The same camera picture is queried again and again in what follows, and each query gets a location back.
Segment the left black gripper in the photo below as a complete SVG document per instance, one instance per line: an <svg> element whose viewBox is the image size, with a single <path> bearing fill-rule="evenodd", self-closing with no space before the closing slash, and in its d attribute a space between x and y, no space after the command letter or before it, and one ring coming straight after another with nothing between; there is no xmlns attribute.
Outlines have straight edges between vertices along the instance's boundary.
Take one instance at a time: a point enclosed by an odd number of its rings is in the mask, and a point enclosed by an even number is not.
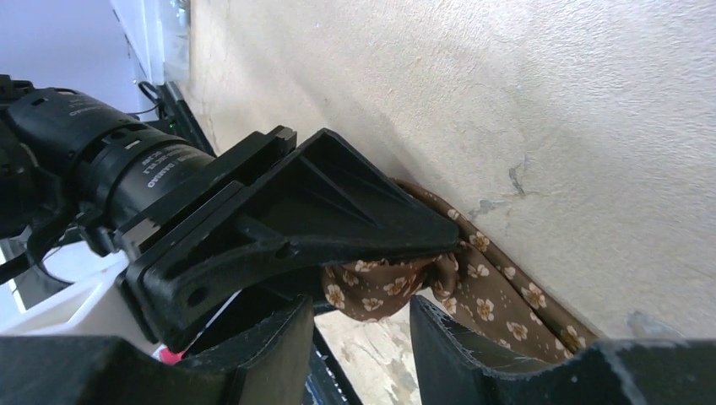
<svg viewBox="0 0 716 405"><path fill-rule="evenodd" d="M111 191L117 284L151 343L187 344L237 290L305 267L451 251L454 223L336 132L278 126L219 157L162 135Z"/></svg>

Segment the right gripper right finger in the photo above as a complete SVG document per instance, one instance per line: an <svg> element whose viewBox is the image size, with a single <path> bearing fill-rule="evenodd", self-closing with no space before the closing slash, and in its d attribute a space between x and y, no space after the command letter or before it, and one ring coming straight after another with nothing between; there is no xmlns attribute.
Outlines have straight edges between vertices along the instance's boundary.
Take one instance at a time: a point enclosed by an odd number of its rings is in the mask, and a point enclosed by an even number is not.
<svg viewBox="0 0 716 405"><path fill-rule="evenodd" d="M550 366L457 323L423 296L410 300L411 342L424 404L552 404Z"/></svg>

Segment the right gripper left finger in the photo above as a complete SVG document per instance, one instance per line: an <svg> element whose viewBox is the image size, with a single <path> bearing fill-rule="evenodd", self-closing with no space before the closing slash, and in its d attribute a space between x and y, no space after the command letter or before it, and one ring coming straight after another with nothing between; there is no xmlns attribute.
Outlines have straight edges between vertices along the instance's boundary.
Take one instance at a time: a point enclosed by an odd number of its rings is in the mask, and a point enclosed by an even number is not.
<svg viewBox="0 0 716 405"><path fill-rule="evenodd" d="M218 404L300 404L312 334L313 305L303 295L245 332L178 364L221 377Z"/></svg>

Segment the brown floral tie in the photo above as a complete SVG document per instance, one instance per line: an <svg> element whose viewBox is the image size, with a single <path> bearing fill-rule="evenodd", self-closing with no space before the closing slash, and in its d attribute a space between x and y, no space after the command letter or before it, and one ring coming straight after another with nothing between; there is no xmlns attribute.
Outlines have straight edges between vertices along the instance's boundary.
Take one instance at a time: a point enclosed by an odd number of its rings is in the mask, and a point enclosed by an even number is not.
<svg viewBox="0 0 716 405"><path fill-rule="evenodd" d="M598 340L592 327L553 298L458 210L425 188L399 181L414 199L453 221L454 251L403 261L326 266L327 302L355 321L378 322L423 289L459 324L519 354L558 364Z"/></svg>

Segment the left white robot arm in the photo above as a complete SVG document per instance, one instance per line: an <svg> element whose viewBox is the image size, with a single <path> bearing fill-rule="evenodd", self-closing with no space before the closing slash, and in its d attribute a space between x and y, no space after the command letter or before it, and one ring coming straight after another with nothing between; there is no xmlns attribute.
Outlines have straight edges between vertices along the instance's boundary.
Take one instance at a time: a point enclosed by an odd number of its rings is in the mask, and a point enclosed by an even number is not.
<svg viewBox="0 0 716 405"><path fill-rule="evenodd" d="M336 132L278 126L220 156L71 89L1 78L1 235L28 230L5 278L42 270L69 228L106 255L150 342L182 350L233 293L283 273L432 257L458 228Z"/></svg>

